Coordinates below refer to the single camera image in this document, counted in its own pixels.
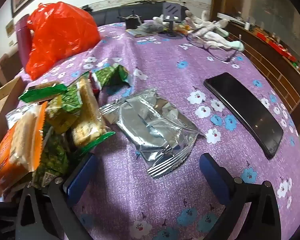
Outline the green pea snack bag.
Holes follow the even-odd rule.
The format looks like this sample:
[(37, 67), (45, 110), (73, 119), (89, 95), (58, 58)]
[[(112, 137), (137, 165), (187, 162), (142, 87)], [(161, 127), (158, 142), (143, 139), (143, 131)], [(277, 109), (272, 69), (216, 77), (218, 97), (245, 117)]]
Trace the green pea snack bag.
[(64, 137), (45, 124), (43, 128), (43, 150), (40, 163), (32, 174), (32, 185), (38, 189), (47, 187), (57, 177), (66, 174), (69, 161)]

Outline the orange cracker pack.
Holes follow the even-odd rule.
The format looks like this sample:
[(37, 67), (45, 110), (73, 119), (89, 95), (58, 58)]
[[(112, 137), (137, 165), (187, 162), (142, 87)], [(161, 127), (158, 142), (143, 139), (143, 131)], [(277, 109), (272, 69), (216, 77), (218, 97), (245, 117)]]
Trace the orange cracker pack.
[(35, 171), (43, 150), (47, 102), (27, 110), (0, 143), (0, 197), (27, 174)]

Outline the green cracker pack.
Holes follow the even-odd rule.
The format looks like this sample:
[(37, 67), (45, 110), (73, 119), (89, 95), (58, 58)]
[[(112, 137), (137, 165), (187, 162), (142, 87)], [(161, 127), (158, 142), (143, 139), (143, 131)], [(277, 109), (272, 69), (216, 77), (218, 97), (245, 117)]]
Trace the green cracker pack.
[(106, 126), (94, 96), (90, 81), (81, 77), (76, 82), (82, 107), (78, 119), (71, 126), (71, 136), (79, 155), (86, 154), (115, 132)]
[(66, 85), (59, 81), (51, 81), (29, 87), (18, 99), (25, 103), (41, 102), (52, 99), (66, 91)]

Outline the silver foil snack pack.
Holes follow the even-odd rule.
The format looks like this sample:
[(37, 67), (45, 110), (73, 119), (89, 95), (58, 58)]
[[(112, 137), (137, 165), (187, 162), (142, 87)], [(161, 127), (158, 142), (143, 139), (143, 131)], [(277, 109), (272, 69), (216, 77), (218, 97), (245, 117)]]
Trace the silver foil snack pack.
[(153, 179), (172, 172), (190, 155), (200, 129), (156, 89), (130, 95), (101, 107), (135, 146)]

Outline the yellow snack bag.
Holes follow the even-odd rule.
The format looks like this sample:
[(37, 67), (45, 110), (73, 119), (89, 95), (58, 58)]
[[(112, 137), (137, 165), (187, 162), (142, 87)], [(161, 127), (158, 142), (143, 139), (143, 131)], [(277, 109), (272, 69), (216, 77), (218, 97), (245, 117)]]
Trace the yellow snack bag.
[(46, 120), (57, 134), (65, 133), (78, 119), (82, 108), (81, 95), (77, 85), (53, 98), (46, 108)]

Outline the purple floral tablecloth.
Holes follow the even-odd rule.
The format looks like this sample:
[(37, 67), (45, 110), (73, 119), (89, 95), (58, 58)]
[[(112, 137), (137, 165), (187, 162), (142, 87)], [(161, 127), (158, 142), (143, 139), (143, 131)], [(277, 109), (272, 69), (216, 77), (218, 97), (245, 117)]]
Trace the purple floral tablecloth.
[[(228, 63), (189, 44), (185, 38), (133, 38), (122, 23), (99, 28), (101, 41), (83, 53), (59, 61), (36, 80), (21, 70), (29, 86), (58, 80), (66, 85), (85, 73), (123, 65), (131, 85), (105, 88), (99, 105), (127, 102), (148, 91), (168, 101), (164, 116), (181, 114), (198, 130), (189, 156), (164, 176), (154, 179), (144, 156), (117, 124), (114, 135), (96, 149), (100, 163), (74, 206), (93, 239), (201, 239), (224, 210), (199, 169), (209, 153), (230, 174), (248, 183), (268, 180), (280, 213), (281, 237), (289, 239), (300, 225), (300, 141), (296, 126), (275, 89), (250, 60), (238, 53)], [(239, 120), (205, 86), (204, 80), (230, 73), (249, 89), (283, 130), (275, 157), (262, 148)]]

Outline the black smartphone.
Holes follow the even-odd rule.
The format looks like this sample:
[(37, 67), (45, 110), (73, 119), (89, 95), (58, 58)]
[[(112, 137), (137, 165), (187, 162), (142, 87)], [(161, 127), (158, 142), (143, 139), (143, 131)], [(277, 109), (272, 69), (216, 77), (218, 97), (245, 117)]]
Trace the black smartphone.
[(283, 129), (253, 93), (230, 73), (204, 80), (211, 91), (249, 131), (267, 159), (273, 159), (283, 137)]

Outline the cardboard tray box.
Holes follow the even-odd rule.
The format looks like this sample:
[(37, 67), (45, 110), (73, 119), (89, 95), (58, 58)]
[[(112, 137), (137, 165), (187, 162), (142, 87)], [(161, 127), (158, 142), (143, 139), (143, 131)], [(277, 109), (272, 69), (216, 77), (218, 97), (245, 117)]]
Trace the cardboard tray box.
[(0, 88), (0, 142), (8, 130), (5, 115), (17, 107), (18, 98), (25, 86), (22, 78), (16, 77)]

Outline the wooden side cabinet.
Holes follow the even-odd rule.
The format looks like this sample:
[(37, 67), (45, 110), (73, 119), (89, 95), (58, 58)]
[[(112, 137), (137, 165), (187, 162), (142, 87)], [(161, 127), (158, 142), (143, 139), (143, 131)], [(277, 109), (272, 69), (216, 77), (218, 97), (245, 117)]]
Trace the wooden side cabinet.
[(226, 30), (230, 40), (241, 38), (244, 55), (278, 94), (300, 133), (300, 73), (288, 59), (253, 33), (233, 23), (229, 23)]

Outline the small green snack packet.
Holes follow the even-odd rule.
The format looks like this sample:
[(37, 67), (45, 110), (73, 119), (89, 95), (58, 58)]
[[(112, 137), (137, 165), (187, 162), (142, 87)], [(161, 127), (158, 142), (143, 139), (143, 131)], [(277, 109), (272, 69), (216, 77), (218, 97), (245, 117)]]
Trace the small green snack packet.
[(123, 65), (118, 63), (92, 72), (91, 77), (96, 88), (99, 90), (109, 86), (120, 86), (124, 83), (130, 86), (132, 85), (132, 77), (129, 71)]

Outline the eyeglasses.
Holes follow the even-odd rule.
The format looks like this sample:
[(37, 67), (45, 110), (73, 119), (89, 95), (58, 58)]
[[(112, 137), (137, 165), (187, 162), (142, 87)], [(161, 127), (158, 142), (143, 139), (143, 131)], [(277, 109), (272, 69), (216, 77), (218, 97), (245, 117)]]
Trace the eyeglasses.
[(189, 34), (186, 39), (190, 44), (207, 51), (213, 57), (223, 62), (230, 62), (238, 52), (244, 51), (244, 45), (241, 40), (227, 41), (228, 45), (226, 45), (217, 41), (206, 41), (196, 34)]

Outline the red plastic bag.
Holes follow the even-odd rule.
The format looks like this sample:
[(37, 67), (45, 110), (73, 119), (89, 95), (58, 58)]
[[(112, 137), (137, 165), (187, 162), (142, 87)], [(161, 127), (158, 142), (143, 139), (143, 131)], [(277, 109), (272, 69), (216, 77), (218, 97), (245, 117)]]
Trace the red plastic bag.
[(40, 3), (28, 17), (27, 27), (33, 31), (33, 37), (25, 71), (32, 80), (48, 72), (59, 60), (101, 41), (89, 12), (64, 2)]

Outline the white gloves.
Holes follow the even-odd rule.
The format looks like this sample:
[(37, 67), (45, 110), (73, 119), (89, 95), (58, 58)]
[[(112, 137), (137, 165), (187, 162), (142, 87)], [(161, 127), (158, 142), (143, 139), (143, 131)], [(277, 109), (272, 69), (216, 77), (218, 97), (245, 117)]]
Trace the white gloves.
[(195, 16), (189, 10), (185, 11), (185, 20), (173, 25), (174, 31), (183, 33), (186, 37), (189, 34), (196, 34), (206, 41), (217, 41), (228, 45), (229, 33), (225, 30), (228, 20), (209, 21), (207, 11), (203, 11), (201, 17)]

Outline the purple thermos bottle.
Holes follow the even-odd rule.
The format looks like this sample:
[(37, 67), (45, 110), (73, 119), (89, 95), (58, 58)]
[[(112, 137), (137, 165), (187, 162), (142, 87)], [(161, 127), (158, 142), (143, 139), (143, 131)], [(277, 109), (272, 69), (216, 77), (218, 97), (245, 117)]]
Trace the purple thermos bottle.
[(23, 68), (26, 68), (32, 48), (32, 35), (27, 26), (28, 18), (29, 14), (26, 14), (15, 24), (18, 51)]

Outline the booklet on table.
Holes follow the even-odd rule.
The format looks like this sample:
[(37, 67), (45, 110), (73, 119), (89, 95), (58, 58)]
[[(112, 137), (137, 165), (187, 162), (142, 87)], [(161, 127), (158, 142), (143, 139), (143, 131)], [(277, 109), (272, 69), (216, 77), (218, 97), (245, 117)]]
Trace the booklet on table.
[(136, 29), (126, 29), (126, 32), (129, 35), (132, 35), (133, 37), (147, 37), (147, 36), (152, 36), (156, 35), (158, 33), (162, 33), (165, 31), (166, 28), (157, 22), (150, 21), (143, 23), (142, 25), (138, 26)]

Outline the small black box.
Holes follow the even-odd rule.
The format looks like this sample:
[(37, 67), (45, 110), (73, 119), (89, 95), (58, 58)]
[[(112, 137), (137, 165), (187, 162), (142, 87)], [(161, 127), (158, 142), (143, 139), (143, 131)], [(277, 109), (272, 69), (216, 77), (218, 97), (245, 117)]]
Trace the small black box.
[(126, 29), (137, 29), (143, 22), (140, 19), (140, 16), (132, 10), (132, 13), (129, 16), (118, 16), (117, 18), (123, 19), (126, 24)]

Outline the grey phone stand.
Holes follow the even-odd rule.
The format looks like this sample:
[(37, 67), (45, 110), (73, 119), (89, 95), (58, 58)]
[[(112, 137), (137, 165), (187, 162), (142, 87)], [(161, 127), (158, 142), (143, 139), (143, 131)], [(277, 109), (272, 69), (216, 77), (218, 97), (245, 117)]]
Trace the grey phone stand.
[(164, 2), (162, 5), (163, 22), (168, 23), (166, 36), (177, 37), (178, 34), (173, 30), (175, 23), (180, 23), (181, 5), (178, 3)]

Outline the black sofa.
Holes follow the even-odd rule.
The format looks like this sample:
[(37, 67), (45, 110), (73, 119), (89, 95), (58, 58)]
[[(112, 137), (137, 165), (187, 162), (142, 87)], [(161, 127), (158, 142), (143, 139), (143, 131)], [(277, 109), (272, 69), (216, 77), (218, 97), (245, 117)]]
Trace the black sofa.
[(117, 22), (125, 22), (123, 18), (131, 15), (132, 12), (140, 17), (141, 22), (144, 20), (151, 20), (153, 17), (159, 17), (162, 14), (162, 6), (163, 2), (142, 1), (139, 4), (122, 5), (103, 10), (93, 9), (90, 5), (85, 5), (81, 7), (81, 9), (89, 12), (94, 18), (97, 26), (102, 26)]

